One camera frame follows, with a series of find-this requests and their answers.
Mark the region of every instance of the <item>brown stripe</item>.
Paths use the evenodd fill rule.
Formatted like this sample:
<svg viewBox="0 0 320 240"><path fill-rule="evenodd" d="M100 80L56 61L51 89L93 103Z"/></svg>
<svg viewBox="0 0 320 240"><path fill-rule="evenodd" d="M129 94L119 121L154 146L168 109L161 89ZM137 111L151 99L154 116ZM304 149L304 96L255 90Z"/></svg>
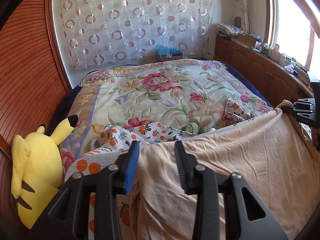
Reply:
<svg viewBox="0 0 320 240"><path fill-rule="evenodd" d="M29 192L32 192L32 193L35 192L35 190L32 187L30 187L24 180L22 181L21 187L26 191L29 191Z"/></svg>
<svg viewBox="0 0 320 240"><path fill-rule="evenodd" d="M29 209L29 210L32 210L32 207L30 207L30 206L27 204L27 202L25 202L25 201L22 199L22 197L19 197L19 198L18 198L18 203L19 203L21 206L23 206L24 208Z"/></svg>

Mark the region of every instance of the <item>window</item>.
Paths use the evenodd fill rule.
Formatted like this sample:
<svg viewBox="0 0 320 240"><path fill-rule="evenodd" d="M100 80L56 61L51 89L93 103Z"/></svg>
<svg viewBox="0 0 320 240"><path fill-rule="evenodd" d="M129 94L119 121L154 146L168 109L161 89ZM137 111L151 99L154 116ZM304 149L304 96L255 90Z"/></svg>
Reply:
<svg viewBox="0 0 320 240"><path fill-rule="evenodd" d="M320 78L320 39L315 35L309 20L293 0L274 0L271 44L280 46L280 52L294 57L307 71Z"/></svg>

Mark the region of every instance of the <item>plush toy ear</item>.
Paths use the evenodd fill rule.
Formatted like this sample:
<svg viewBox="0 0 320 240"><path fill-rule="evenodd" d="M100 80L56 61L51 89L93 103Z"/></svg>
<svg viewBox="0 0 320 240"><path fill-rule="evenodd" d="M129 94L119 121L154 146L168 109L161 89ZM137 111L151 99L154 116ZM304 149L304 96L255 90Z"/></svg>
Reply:
<svg viewBox="0 0 320 240"><path fill-rule="evenodd" d="M68 135L72 132L78 122L78 116L76 114L69 116L62 122L60 122L57 128L53 131L50 138L54 140L56 145L62 143Z"/></svg>
<svg viewBox="0 0 320 240"><path fill-rule="evenodd" d="M45 125L44 125L44 124L41 124L41 126L37 129L36 132L37 132L37 133L44 134L44 132L45 132Z"/></svg>
<svg viewBox="0 0 320 240"><path fill-rule="evenodd" d="M13 139L11 153L13 161L11 193L17 199L21 194L22 177L31 154L31 148L20 135L16 135Z"/></svg>

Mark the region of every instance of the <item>black ear tip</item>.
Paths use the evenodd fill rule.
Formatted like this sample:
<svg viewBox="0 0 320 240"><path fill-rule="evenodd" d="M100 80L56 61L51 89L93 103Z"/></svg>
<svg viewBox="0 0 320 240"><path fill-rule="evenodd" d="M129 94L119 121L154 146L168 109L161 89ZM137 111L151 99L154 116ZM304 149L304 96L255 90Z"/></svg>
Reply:
<svg viewBox="0 0 320 240"><path fill-rule="evenodd" d="M73 114L68 117L68 121L71 127L76 127L76 124L78 122L78 116L76 114Z"/></svg>

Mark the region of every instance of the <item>person's hand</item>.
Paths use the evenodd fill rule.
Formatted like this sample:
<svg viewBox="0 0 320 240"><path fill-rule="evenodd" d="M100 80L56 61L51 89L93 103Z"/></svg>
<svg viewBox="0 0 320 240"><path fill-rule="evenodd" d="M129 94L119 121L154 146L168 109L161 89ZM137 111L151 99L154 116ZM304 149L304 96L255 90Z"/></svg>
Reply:
<svg viewBox="0 0 320 240"><path fill-rule="evenodd" d="M315 128L311 127L311 138L312 138L313 145L315 147L317 147L319 145L319 143L318 143L318 136L319 135L320 135L320 128L315 129Z"/></svg>

